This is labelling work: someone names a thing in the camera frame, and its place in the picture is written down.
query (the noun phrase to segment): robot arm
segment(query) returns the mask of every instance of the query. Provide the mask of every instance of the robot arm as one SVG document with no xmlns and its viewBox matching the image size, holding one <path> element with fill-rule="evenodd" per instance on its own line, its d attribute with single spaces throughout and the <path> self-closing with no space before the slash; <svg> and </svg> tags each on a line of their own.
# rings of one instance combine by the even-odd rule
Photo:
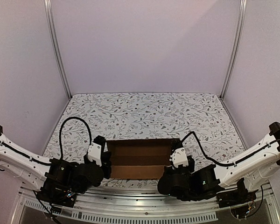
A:
<svg viewBox="0 0 280 224">
<path fill-rule="evenodd" d="M 27 189 L 37 192 L 38 199 L 73 207 L 76 193 L 83 194 L 90 186 L 99 186 L 104 177 L 110 178 L 111 153 L 104 152 L 104 147 L 105 138 L 98 136 L 84 163 L 50 159 L 16 145 L 0 126 L 0 169 L 20 178 Z"/>
<path fill-rule="evenodd" d="M 158 191 L 183 201 L 217 196 L 219 207 L 255 200 L 259 187 L 280 168 L 280 123 L 269 127 L 270 133 L 259 143 L 222 163 L 209 158 L 201 147 L 204 156 L 215 164 L 196 172 L 192 157 L 186 156 L 181 142 L 175 143 L 178 148 L 173 148 L 172 166 L 165 168 Z"/>
</svg>

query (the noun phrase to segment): cardboard box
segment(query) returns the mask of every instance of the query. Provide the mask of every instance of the cardboard box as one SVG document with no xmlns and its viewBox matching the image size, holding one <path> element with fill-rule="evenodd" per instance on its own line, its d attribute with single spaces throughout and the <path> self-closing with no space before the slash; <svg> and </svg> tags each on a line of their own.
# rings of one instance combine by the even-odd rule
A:
<svg viewBox="0 0 280 224">
<path fill-rule="evenodd" d="M 160 179 L 170 165 L 173 139 L 111 140 L 111 178 Z"/>
</svg>

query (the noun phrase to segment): floral tablecloth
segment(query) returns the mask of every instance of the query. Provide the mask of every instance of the floral tablecloth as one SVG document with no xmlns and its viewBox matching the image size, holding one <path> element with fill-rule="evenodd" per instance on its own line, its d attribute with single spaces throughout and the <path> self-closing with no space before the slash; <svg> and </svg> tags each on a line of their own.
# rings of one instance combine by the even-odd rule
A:
<svg viewBox="0 0 280 224">
<path fill-rule="evenodd" d="M 205 152 L 218 161 L 243 152 L 244 147 L 215 94 L 200 93 L 100 93 L 73 96 L 44 152 L 60 157 L 59 128 L 71 116 L 84 119 L 97 135 L 107 140 L 183 138 L 195 131 Z M 70 120 L 63 129 L 63 158 L 83 161 L 89 145 L 84 124 Z M 209 164 L 193 137 L 184 143 L 195 159 L 196 170 Z M 157 180 L 103 180 L 102 186 L 147 188 Z"/>
</svg>

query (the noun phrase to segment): white wall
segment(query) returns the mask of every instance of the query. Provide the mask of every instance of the white wall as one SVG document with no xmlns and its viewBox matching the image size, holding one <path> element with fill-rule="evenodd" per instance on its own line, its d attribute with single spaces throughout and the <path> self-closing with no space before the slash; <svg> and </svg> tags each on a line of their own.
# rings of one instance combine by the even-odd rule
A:
<svg viewBox="0 0 280 224">
<path fill-rule="evenodd" d="M 248 1 L 225 102 L 249 147 L 280 122 L 280 1 Z M 280 172 L 271 184 L 280 207 Z"/>
<path fill-rule="evenodd" d="M 40 154 L 65 107 L 42 0 L 0 0 L 0 124 L 11 140 Z M 0 224 L 21 183 L 0 172 Z"/>
<path fill-rule="evenodd" d="M 73 94 L 219 94 L 235 37 L 239 3 L 52 1 Z"/>
</svg>

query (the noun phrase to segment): leaf pattern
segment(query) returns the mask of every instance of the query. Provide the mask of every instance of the leaf pattern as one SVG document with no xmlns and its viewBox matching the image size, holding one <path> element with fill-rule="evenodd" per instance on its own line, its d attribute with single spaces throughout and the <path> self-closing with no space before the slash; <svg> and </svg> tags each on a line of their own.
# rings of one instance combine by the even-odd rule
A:
<svg viewBox="0 0 280 224">
<path fill-rule="evenodd" d="M 73 96 L 54 131 L 44 156 L 60 157 L 58 141 L 62 122 L 71 116 L 84 119 L 97 135 L 107 140 L 180 138 L 195 131 L 208 156 L 227 160 L 244 147 L 220 100 L 215 94 L 202 93 L 100 93 Z M 83 162 L 89 145 L 84 124 L 70 120 L 62 133 L 63 158 Z M 190 136 L 184 142 L 187 155 L 195 159 L 195 170 L 211 162 L 206 160 Z M 103 180 L 102 186 L 146 188 L 157 180 Z"/>
</svg>

